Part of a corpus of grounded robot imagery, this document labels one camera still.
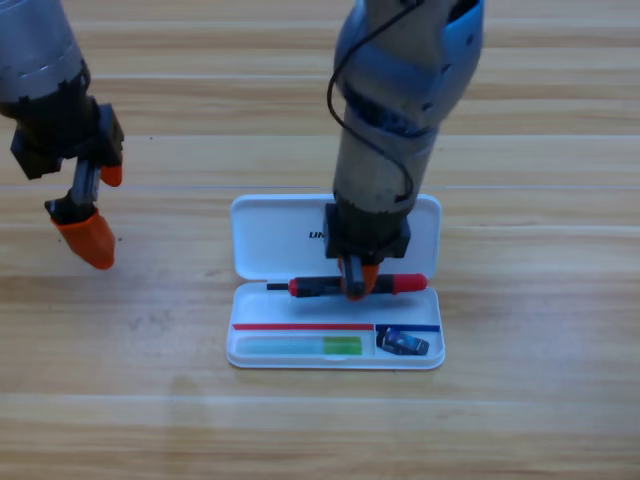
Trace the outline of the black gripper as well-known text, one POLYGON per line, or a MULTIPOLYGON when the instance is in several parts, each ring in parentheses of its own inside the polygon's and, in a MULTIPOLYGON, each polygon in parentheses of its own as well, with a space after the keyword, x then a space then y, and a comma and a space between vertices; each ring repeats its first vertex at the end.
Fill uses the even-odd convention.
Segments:
POLYGON ((116 237, 95 202, 100 181, 117 188, 123 179, 124 133, 113 107, 85 93, 58 93, 11 103, 9 117, 17 123, 11 152, 28 179, 58 172, 65 159, 77 160, 72 187, 45 208, 76 256, 110 269, 116 237))
POLYGON ((325 257, 338 261, 341 288, 349 300, 373 292, 385 259, 405 256, 411 237, 409 213, 366 212, 348 202, 325 205, 325 257))

